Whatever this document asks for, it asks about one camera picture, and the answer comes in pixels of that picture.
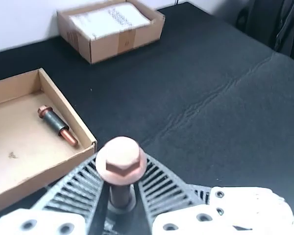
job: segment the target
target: open cardboard tray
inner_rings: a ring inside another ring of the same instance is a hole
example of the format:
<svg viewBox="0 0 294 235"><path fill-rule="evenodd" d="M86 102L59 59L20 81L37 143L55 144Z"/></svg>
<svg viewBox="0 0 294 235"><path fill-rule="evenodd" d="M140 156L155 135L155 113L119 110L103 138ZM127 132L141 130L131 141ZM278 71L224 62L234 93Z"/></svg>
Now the open cardboard tray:
<svg viewBox="0 0 294 235"><path fill-rule="evenodd" d="M69 19L69 16L72 15L91 12L123 2L130 2L133 4L151 21L151 24L120 33L114 33L97 40L91 40L81 30L75 27ZM93 64L159 40L165 23L165 16L159 11L144 5L139 0L104 0L84 7L58 11L57 22L60 35L70 43L82 57Z"/></svg>
<svg viewBox="0 0 294 235"><path fill-rule="evenodd" d="M49 105L78 139L70 146L38 117ZM43 69L0 80L0 210L62 177L97 141Z"/></svg>

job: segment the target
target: copper bolt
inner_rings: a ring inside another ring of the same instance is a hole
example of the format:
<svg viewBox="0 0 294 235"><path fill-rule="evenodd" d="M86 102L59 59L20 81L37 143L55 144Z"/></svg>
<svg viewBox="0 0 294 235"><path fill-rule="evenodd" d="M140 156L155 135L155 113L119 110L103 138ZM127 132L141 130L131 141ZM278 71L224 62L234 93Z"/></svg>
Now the copper bolt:
<svg viewBox="0 0 294 235"><path fill-rule="evenodd" d="M69 126L53 111L50 106L43 105L38 109L38 116L43 118L49 126L62 136L71 146L78 144L77 139L69 132Z"/></svg>
<svg viewBox="0 0 294 235"><path fill-rule="evenodd" d="M110 140L97 153L96 169L111 184L110 201L117 208L131 200L130 185L140 180L147 168L147 158L138 143L128 137Z"/></svg>

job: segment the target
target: mounting hole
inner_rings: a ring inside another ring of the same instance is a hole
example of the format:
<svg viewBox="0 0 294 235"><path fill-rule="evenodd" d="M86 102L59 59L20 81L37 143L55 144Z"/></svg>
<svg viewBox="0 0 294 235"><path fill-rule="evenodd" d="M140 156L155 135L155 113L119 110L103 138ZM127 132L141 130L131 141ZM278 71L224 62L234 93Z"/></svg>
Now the mounting hole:
<svg viewBox="0 0 294 235"><path fill-rule="evenodd" d="M222 192L222 191L216 192L216 197L223 198L224 197L224 192Z"/></svg>
<svg viewBox="0 0 294 235"><path fill-rule="evenodd" d="M219 215L223 215L224 214L224 210L222 210L221 208L217 208L217 212L219 213Z"/></svg>
<svg viewBox="0 0 294 235"><path fill-rule="evenodd" d="M212 220L211 216L208 215L208 214L198 214L198 215L196 216L196 218L197 218L198 221L200 221L200 222L206 222L206 221L211 221L211 220Z"/></svg>
<svg viewBox="0 0 294 235"><path fill-rule="evenodd" d="M74 225L71 223L66 223L61 225L59 232L61 235L70 234L74 230Z"/></svg>
<svg viewBox="0 0 294 235"><path fill-rule="evenodd" d="M37 224L37 220L35 220L35 219L30 219L30 220L24 222L24 223L21 225L21 230L22 230L22 231L28 231L28 230L31 230L32 228L35 227L36 224Z"/></svg>
<svg viewBox="0 0 294 235"><path fill-rule="evenodd" d="M173 230L178 230L178 226L176 226L175 224L165 224L163 226L163 229L165 231L173 231Z"/></svg>

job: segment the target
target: white paper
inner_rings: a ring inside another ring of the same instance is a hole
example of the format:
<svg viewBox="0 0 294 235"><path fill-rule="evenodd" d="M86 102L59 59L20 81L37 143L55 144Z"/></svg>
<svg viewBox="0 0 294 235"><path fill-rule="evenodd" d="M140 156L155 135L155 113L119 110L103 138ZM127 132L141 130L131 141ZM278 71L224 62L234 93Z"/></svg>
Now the white paper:
<svg viewBox="0 0 294 235"><path fill-rule="evenodd" d="M91 40L150 24L150 20L129 2L73 15L70 19Z"/></svg>

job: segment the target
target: black fabric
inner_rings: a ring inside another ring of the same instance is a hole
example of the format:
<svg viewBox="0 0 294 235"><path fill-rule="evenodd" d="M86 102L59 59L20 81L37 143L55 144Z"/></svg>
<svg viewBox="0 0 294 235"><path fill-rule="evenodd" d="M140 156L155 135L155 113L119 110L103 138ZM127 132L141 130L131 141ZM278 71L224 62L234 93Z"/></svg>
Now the black fabric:
<svg viewBox="0 0 294 235"><path fill-rule="evenodd" d="M253 0L250 11L240 12L237 28L294 59L294 0Z"/></svg>
<svg viewBox="0 0 294 235"><path fill-rule="evenodd" d="M89 65L54 38L0 53L0 79L43 67L99 147L130 136L187 183L271 188L294 210L294 61L189 3L161 11L152 45Z"/></svg>

